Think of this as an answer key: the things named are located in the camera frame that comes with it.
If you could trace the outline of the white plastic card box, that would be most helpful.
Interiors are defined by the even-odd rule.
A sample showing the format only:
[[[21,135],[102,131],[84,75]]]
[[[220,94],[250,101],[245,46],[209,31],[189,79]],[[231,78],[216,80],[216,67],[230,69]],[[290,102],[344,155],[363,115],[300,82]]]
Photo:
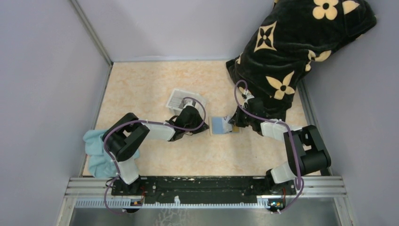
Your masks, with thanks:
[[[183,106],[181,108],[168,107],[168,102],[171,97],[182,97],[183,98]],[[166,108],[168,108],[173,115],[180,115],[184,106],[188,103],[193,104],[193,106],[199,111],[201,117],[204,116],[204,110],[200,106],[200,104],[202,104],[205,107],[207,105],[207,100],[199,93],[194,93],[194,92],[190,92],[190,91],[186,91],[186,90],[182,90],[182,89],[173,89],[173,91],[172,91],[171,95],[169,96],[168,101],[166,103]]]

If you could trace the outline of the thin credit card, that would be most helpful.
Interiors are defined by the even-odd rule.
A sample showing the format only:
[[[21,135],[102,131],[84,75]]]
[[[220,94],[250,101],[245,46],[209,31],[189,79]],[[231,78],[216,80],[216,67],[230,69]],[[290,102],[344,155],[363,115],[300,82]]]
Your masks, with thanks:
[[[233,125],[229,123],[230,119],[231,119],[230,115],[224,116],[222,118],[222,128],[224,134],[228,134],[233,131]]]

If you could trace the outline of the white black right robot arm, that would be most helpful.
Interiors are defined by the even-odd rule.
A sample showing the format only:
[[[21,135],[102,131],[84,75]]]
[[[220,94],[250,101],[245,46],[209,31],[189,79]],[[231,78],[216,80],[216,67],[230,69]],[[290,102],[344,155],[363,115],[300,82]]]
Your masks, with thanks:
[[[331,157],[314,125],[289,126],[279,119],[268,117],[258,98],[249,98],[239,105],[229,123],[270,137],[285,144],[287,161],[266,172],[265,189],[271,194],[282,190],[284,183],[331,166]]]

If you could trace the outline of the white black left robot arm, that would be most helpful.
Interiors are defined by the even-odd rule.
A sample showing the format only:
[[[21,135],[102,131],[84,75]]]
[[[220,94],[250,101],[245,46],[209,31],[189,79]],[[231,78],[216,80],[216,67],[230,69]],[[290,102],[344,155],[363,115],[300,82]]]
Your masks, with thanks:
[[[123,181],[122,188],[130,195],[141,189],[139,170],[134,155],[146,139],[177,141],[185,134],[198,134],[209,126],[205,122],[206,112],[186,106],[179,115],[165,122],[141,120],[127,113],[103,135],[104,150],[110,155],[117,169],[117,177]]]

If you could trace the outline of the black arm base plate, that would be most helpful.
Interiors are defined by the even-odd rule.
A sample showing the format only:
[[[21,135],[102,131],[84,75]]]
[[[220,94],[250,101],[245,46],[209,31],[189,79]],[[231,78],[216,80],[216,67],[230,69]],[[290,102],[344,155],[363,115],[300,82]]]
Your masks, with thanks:
[[[274,184],[265,176],[144,176],[128,185],[117,179],[111,185],[112,195],[153,195],[156,192],[239,192],[245,195],[294,195],[294,182]]]

